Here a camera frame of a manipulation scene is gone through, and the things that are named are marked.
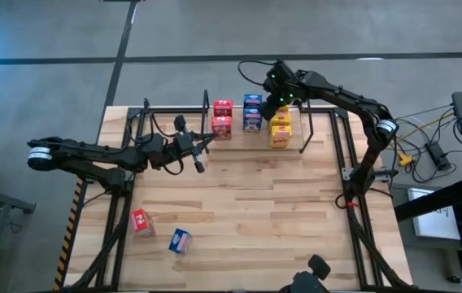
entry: yellow and black striped tape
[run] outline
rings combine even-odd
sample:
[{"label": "yellow and black striped tape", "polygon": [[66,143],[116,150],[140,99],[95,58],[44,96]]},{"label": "yellow and black striped tape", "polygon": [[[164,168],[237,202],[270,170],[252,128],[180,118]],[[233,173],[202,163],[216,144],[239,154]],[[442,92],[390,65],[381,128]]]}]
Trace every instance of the yellow and black striped tape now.
[{"label": "yellow and black striped tape", "polygon": [[53,291],[58,291],[63,288],[65,275],[67,274],[68,262],[70,261],[70,254],[72,252],[72,245],[76,237],[77,224],[81,215],[81,207],[85,200],[86,183],[77,179],[76,189],[74,190],[74,199],[70,207],[70,214],[68,215],[67,229],[65,230],[65,237],[63,246],[61,247],[61,255],[59,256],[58,272],[55,275]]}]

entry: cereal box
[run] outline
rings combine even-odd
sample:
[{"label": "cereal box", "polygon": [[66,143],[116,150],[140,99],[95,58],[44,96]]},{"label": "cereal box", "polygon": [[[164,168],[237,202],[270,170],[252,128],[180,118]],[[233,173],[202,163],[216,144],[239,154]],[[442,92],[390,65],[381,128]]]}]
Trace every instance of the cereal box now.
[{"label": "cereal box", "polygon": [[292,131],[290,126],[275,125],[271,128],[271,148],[284,148],[289,145]]},{"label": "cereal box", "polygon": [[153,221],[144,212],[142,208],[130,213],[130,221],[132,222],[133,230],[135,233],[148,237],[155,234]]},{"label": "cereal box", "polygon": [[258,109],[262,103],[262,96],[260,94],[244,94],[244,108]]},{"label": "cereal box", "polygon": [[188,244],[190,244],[190,241],[191,234],[177,228],[173,234],[172,241],[169,243],[169,250],[178,254],[184,254],[188,249]]},{"label": "cereal box", "polygon": [[215,100],[213,113],[214,117],[233,116],[233,100]]},{"label": "cereal box", "polygon": [[230,116],[213,117],[211,120],[211,130],[215,134],[215,140],[231,139],[232,123]]},{"label": "cereal box", "polygon": [[286,108],[285,111],[283,111],[283,108],[278,109],[277,113],[271,118],[271,126],[274,125],[285,125],[289,126],[290,125],[290,113],[289,113],[289,108]]},{"label": "cereal box", "polygon": [[262,116],[257,109],[244,108],[244,132],[259,132],[262,127]]}]

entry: black power adapter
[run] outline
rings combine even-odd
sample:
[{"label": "black power adapter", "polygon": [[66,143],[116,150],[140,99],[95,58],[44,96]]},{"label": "black power adapter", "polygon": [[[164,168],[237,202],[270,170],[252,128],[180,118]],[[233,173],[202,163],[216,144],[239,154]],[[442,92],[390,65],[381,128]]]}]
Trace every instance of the black power adapter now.
[{"label": "black power adapter", "polygon": [[432,158],[435,166],[437,166],[437,170],[448,170],[451,167],[448,158],[444,155],[444,151],[442,151],[438,142],[426,143],[425,148],[428,151],[430,158]]}]

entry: metal clamp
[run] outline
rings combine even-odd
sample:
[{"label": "metal clamp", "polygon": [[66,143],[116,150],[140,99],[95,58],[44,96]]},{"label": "metal clamp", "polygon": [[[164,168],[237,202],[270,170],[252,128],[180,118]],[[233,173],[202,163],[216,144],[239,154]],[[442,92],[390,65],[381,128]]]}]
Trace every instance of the metal clamp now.
[{"label": "metal clamp", "polygon": [[[342,168],[342,178],[344,181],[349,181],[351,179],[351,173],[354,168]],[[374,176],[376,177],[374,181],[379,182],[390,182],[390,179],[397,174],[395,170],[389,170],[386,167],[381,167],[374,169]]]}]

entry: gray concrete floor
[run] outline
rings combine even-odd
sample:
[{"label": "gray concrete floor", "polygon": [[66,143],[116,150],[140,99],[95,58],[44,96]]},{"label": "gray concrete floor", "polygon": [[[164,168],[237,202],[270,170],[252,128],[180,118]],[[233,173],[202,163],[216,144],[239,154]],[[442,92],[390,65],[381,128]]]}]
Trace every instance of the gray concrete floor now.
[{"label": "gray concrete floor", "polygon": [[[0,0],[0,59],[114,57],[128,8],[95,0]],[[148,0],[137,6],[126,55],[417,52],[462,52],[462,0]],[[462,59],[289,64],[375,98],[394,116],[447,105],[462,90]],[[0,191],[38,203],[31,216],[13,212],[21,233],[6,229],[2,236],[0,292],[51,288],[74,187],[74,176],[28,168],[26,142],[55,135],[95,142],[112,69],[110,63],[0,66]],[[251,65],[246,74],[261,81],[265,70]],[[146,97],[154,105],[199,105],[203,89],[210,98],[235,101],[261,93],[238,75],[235,62],[133,63],[123,66],[114,104],[140,105]],[[420,135],[411,140],[424,143]],[[462,150],[451,129],[442,131],[440,143],[446,151]],[[383,154],[386,165],[392,158]],[[457,172],[429,186],[462,179],[462,154],[450,160]],[[431,172],[424,159],[421,174]],[[395,181],[412,183],[403,173]],[[444,281],[457,273],[454,251],[406,252],[416,285],[462,291]]]}]

